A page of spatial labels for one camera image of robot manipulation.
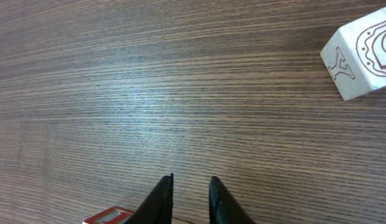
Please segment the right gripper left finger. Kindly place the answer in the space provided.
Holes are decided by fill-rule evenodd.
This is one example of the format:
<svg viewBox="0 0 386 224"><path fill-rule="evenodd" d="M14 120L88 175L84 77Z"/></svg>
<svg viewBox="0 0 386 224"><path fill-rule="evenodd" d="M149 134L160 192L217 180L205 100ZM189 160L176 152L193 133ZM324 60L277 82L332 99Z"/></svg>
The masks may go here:
<svg viewBox="0 0 386 224"><path fill-rule="evenodd" d="M171 224L173 209L173 173L165 175L125 224Z"/></svg>

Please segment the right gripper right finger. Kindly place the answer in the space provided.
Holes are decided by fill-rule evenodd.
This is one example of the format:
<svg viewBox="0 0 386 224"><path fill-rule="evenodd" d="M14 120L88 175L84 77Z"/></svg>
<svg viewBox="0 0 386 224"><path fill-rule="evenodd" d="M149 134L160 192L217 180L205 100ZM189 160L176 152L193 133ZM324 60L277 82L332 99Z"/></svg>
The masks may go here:
<svg viewBox="0 0 386 224"><path fill-rule="evenodd" d="M217 176L209 184L210 224L255 224Z"/></svg>

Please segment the red I letter block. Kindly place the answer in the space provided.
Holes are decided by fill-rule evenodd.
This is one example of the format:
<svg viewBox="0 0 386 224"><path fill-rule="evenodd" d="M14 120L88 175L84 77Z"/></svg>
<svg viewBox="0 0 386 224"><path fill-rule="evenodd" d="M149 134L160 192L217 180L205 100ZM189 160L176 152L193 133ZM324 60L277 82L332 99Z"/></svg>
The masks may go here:
<svg viewBox="0 0 386 224"><path fill-rule="evenodd" d="M133 211L114 206L91 216L82 224L124 224L133 215Z"/></svg>

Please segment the white Y letter block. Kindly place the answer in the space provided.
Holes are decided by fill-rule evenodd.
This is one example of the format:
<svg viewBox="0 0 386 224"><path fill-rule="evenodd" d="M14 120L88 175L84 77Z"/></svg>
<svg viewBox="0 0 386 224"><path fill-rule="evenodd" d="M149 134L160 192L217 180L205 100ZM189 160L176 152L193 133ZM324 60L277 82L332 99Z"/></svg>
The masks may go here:
<svg viewBox="0 0 386 224"><path fill-rule="evenodd" d="M386 7L338 28L320 56L345 101L386 88Z"/></svg>

